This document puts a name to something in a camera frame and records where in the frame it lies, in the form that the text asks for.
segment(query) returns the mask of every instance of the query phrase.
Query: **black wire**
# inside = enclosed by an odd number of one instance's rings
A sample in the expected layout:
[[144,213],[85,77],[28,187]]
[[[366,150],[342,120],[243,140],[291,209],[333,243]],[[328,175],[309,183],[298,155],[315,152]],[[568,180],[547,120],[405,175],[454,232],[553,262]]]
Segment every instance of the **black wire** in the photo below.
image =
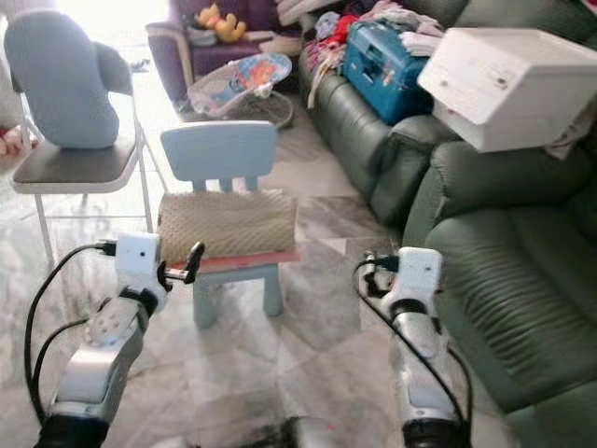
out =
[[38,401],[39,403],[41,403],[41,397],[39,395],[39,376],[41,375],[41,368],[44,365],[44,357],[46,356],[46,352],[48,351],[49,346],[63,331],[67,331],[68,329],[71,329],[72,327],[77,327],[79,325],[82,325],[82,324],[86,323],[87,321],[88,321],[88,318],[84,318],[84,319],[79,319],[79,320],[76,320],[76,321],[73,321],[66,325],[61,326],[60,328],[54,330],[54,332],[48,336],[48,338],[46,339],[44,344],[41,346],[41,349],[39,350],[39,355],[37,355],[37,361],[35,362],[35,370],[34,370],[34,377],[33,377],[34,396],[35,396],[35,400]]
[[460,404],[458,404],[458,400],[456,399],[456,397],[454,396],[454,394],[451,392],[451,390],[448,387],[448,385],[446,385],[446,383],[444,382],[444,380],[441,378],[441,376],[439,375],[439,373],[437,373],[436,369],[429,363],[429,361],[427,361],[427,359],[424,358],[423,355],[421,355],[421,353],[419,353],[419,351],[417,350],[417,348],[410,342],[410,340],[404,334],[402,334],[402,332],[399,329],[395,328],[393,322],[391,322],[390,319],[388,319],[369,300],[369,298],[367,296],[361,294],[361,290],[360,290],[360,287],[358,285],[358,276],[356,275],[356,273],[357,273],[357,271],[361,267],[363,267],[366,264],[375,264],[375,261],[374,260],[364,260],[364,261],[359,262],[356,265],[356,267],[353,270],[353,288],[354,288],[354,291],[356,292],[356,294],[358,295],[358,297],[371,309],[371,311],[373,311],[373,313],[375,313],[385,323],[385,325],[387,325],[392,330],[392,332],[398,338],[400,338],[400,340],[409,348],[409,350],[411,351],[411,353],[413,355],[415,355],[417,357],[417,359],[419,359],[419,361],[427,368],[427,370],[429,371],[429,373],[431,373],[431,375],[436,379],[437,383],[442,388],[442,390],[444,391],[444,393],[448,397],[448,400],[450,401],[451,405],[453,406],[454,411],[456,412],[456,418],[458,419],[458,423],[459,423],[460,427],[465,427],[465,418],[463,416],[463,411],[460,408]]
[[475,400],[475,394],[473,391],[473,382],[470,378],[470,373],[468,372],[468,368],[466,367],[465,362],[463,359],[458,355],[453,349],[448,347],[448,353],[460,366],[460,369],[463,371],[465,375],[466,381],[466,434],[465,438],[468,441],[471,441],[471,437],[473,434],[473,402]]
[[104,247],[102,244],[98,245],[82,245],[71,252],[69,252],[61,261],[56,265],[56,267],[52,270],[52,272],[48,275],[48,278],[44,281],[43,285],[35,294],[33,301],[31,302],[31,306],[29,308],[29,314],[27,315],[27,324],[25,326],[25,346],[24,346],[24,364],[25,364],[25,383],[27,384],[27,390],[29,391],[29,398],[34,405],[35,415],[37,416],[37,420],[39,423],[43,423],[46,418],[46,413],[44,411],[44,407],[41,403],[41,399],[39,396],[35,394],[34,388],[34,376],[32,373],[32,365],[31,365],[31,339],[33,333],[33,326],[34,326],[34,319],[35,319],[35,310],[37,309],[37,305],[41,300],[44,292],[48,289],[49,284],[54,279],[56,274],[62,269],[62,267],[66,264],[66,262],[71,259],[74,255],[78,254],[87,249],[101,249]]

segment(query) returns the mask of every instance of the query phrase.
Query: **blue suitcase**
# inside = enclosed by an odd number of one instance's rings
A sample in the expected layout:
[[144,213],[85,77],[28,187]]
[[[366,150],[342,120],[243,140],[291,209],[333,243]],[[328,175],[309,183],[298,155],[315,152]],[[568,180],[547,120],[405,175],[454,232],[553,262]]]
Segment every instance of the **blue suitcase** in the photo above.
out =
[[410,56],[394,28],[361,21],[348,34],[342,72],[383,121],[394,125],[431,112],[433,98],[417,84],[428,59]]

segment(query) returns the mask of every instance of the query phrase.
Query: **baby bouncer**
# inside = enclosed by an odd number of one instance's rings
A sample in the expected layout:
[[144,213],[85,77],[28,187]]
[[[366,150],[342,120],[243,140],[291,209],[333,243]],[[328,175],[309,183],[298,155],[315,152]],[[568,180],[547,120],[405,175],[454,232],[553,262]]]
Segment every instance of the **baby bouncer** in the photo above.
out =
[[277,53],[232,61],[193,84],[188,99],[204,119],[266,120],[282,128],[294,106],[273,86],[291,70],[290,59]]

